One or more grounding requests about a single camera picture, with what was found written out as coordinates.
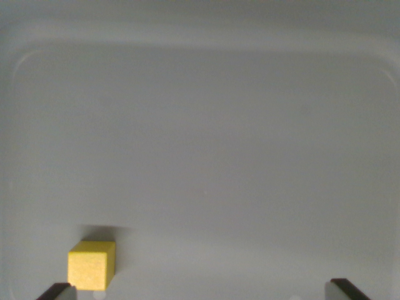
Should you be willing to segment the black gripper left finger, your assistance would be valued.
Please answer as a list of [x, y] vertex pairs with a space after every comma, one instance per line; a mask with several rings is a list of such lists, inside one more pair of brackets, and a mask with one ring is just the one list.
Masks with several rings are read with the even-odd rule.
[[37, 300], [76, 300], [76, 288], [68, 282], [57, 282], [44, 291]]

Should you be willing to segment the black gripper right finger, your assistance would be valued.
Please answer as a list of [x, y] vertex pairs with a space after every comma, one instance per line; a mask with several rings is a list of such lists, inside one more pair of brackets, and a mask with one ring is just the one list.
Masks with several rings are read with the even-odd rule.
[[325, 300], [371, 300], [346, 278], [332, 278], [324, 286]]

